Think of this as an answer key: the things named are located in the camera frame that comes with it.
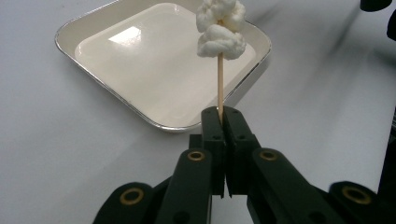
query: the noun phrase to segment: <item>metal tray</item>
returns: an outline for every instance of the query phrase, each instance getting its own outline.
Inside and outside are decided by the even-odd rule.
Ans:
[[[134,112],[168,132],[200,124],[216,104],[217,60],[196,55],[196,0],[122,0],[76,18],[55,36],[61,52]],[[224,104],[234,106],[267,67],[271,42],[246,22],[246,52],[224,62]]]

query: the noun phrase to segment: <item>table surface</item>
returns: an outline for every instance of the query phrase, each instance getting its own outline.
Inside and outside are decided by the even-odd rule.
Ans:
[[[159,184],[190,133],[149,126],[54,44],[67,21],[109,0],[0,3],[0,222],[92,223],[118,186]],[[377,190],[396,105],[393,3],[242,0],[272,61],[235,107],[263,147],[314,186]],[[246,197],[214,197],[213,223],[251,223]]]

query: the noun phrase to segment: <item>tray rim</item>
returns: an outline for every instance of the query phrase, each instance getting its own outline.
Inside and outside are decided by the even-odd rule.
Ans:
[[[68,25],[70,25],[71,23],[80,20],[81,18],[84,18],[86,16],[91,15],[92,13],[102,10],[105,7],[109,7],[111,5],[117,4],[118,2],[121,1],[125,1],[125,0],[116,0],[114,2],[105,4],[103,6],[100,6],[98,8],[95,8],[91,11],[88,11],[80,16],[77,16],[75,18],[73,18],[72,20],[68,21],[67,23],[65,23],[64,25],[62,25],[56,32],[55,37],[54,37],[54,41],[55,41],[55,45],[58,48],[58,50],[63,53],[64,55],[66,55],[69,59],[72,60],[72,62],[74,62],[78,67],[80,67],[85,73],[87,73],[90,77],[92,77],[100,86],[102,86],[103,88],[105,88],[107,91],[109,91],[111,94],[113,94],[115,97],[117,97],[121,102],[123,102],[125,105],[127,105],[130,109],[132,109],[138,116],[140,116],[144,121],[146,121],[147,123],[149,123],[150,125],[166,131],[166,132],[170,132],[170,133],[184,133],[190,130],[193,130],[195,128],[198,128],[201,126],[201,121],[194,123],[192,125],[189,126],[184,126],[184,127],[170,127],[170,126],[166,126],[166,125],[162,125],[154,120],[152,120],[151,118],[149,118],[147,115],[145,115],[144,113],[142,113],[139,109],[137,109],[136,107],[134,107],[133,105],[129,104],[127,100],[125,100],[123,97],[121,97],[116,91],[114,91],[113,89],[111,89],[109,86],[107,86],[106,83],[104,83],[99,77],[97,77],[95,74],[91,73],[88,68],[84,67],[83,64],[79,63],[73,56],[71,56],[70,54],[68,54],[67,52],[65,52],[65,50],[61,47],[58,39],[59,36],[61,34],[61,31]],[[254,27],[255,29],[259,30],[260,32],[262,32],[265,36],[268,37],[268,35],[264,32],[263,29],[257,27],[256,25],[254,25],[253,23],[251,23],[250,21],[246,21],[249,25],[251,25],[252,27]],[[240,87],[244,84],[244,82],[249,79],[252,75],[253,72],[256,71],[256,69],[262,65],[263,66],[263,71],[262,73],[265,71],[265,69],[268,67],[268,59],[269,55],[272,51],[272,42],[270,40],[270,38],[267,38],[268,40],[268,51],[263,55],[263,57],[249,70],[249,72],[236,84],[236,86],[224,97],[224,104],[228,105],[228,106],[233,106],[230,104],[227,104],[228,101],[230,100],[231,96],[233,96],[233,94],[238,91],[240,89]]]

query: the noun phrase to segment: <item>white marshmallow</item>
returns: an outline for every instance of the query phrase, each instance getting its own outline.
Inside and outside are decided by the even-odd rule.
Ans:
[[[227,28],[213,24],[198,39],[197,54],[201,57],[217,57],[223,53],[224,59],[232,60],[241,56],[246,47],[244,37]]]
[[[232,13],[224,16],[224,26],[233,32],[239,32],[245,23],[245,7],[239,1],[236,1]]]
[[[225,27],[238,32],[245,21],[245,12],[237,0],[204,0],[196,14],[198,31],[203,33],[210,25],[223,21]]]

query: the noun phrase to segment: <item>wooden skewer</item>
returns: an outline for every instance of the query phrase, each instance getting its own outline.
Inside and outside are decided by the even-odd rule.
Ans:
[[[223,98],[223,53],[220,53],[218,55],[218,111],[221,125],[223,115]]]

